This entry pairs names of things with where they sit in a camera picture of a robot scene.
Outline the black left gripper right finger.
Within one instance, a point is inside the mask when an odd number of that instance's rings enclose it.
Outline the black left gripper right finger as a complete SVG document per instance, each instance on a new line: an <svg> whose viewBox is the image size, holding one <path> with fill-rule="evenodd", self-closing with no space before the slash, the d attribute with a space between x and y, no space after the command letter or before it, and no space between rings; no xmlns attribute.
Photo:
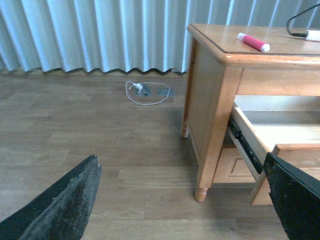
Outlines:
<svg viewBox="0 0 320 240"><path fill-rule="evenodd" d="M270 198L290 240L320 238L320 181L269 152L263 169Z"/></svg>

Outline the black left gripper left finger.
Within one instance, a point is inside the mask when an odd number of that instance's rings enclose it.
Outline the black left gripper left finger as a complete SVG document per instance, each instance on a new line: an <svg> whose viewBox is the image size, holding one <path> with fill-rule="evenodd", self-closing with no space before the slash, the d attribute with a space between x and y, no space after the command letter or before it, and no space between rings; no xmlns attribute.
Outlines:
<svg viewBox="0 0 320 240"><path fill-rule="evenodd" d="M0 223L2 240L79 240L96 199L102 167L95 155Z"/></svg>

